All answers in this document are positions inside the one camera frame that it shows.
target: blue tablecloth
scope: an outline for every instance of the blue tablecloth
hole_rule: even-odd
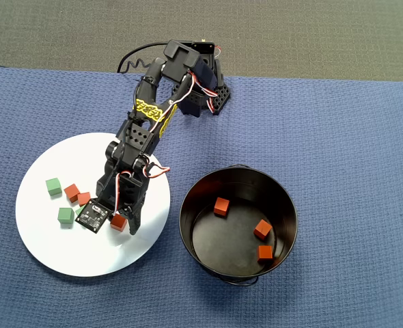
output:
[[[91,279],[35,260],[15,223],[25,172],[67,137],[116,132],[138,78],[0,68],[0,327],[403,327],[400,82],[227,78],[222,114],[177,113],[156,149],[171,209],[144,257]],[[298,212],[292,253],[250,288],[202,271],[178,229],[192,184],[235,163],[277,179]]]

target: yellow label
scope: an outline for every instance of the yellow label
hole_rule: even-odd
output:
[[[147,115],[148,118],[151,118],[155,121],[158,121],[163,114],[162,109],[159,109],[157,106],[154,105],[149,105],[141,99],[136,100],[136,110],[143,112]]]
[[[175,104],[175,105],[173,106],[173,109],[171,110],[171,114],[168,115],[167,120],[166,120],[165,123],[162,125],[162,128],[161,128],[161,130],[159,131],[159,137],[160,137],[160,138],[162,137],[162,135],[164,134],[165,130],[167,129],[168,123],[169,123],[169,121],[171,121],[171,119],[172,119],[174,113],[176,112],[176,109],[177,109],[177,104]]]

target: white disc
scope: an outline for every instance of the white disc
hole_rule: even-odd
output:
[[[97,180],[105,172],[105,150],[115,139],[110,133],[87,133],[65,139],[33,163],[16,197],[16,224],[31,254],[42,264],[66,275],[92,277],[127,267],[144,255],[161,234],[168,218],[170,194],[165,174],[151,179],[136,235],[111,228],[106,220],[97,234],[74,222],[61,225],[57,214],[71,204],[63,189],[75,184],[96,197]],[[50,196],[46,180],[58,178],[62,194]]]

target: metal bucket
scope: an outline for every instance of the metal bucket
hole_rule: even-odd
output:
[[[213,213],[218,197],[230,201],[226,218]],[[265,241],[253,230],[263,219],[273,229]],[[290,254],[297,235],[297,213],[285,189],[265,173],[245,165],[211,172],[187,193],[180,210],[183,243],[209,274],[250,286]],[[258,262],[258,246],[273,247],[272,262]]]

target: gray carpet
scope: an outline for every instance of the gray carpet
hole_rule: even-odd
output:
[[[171,38],[221,45],[226,75],[403,81],[403,0],[0,0],[5,66],[113,72]]]

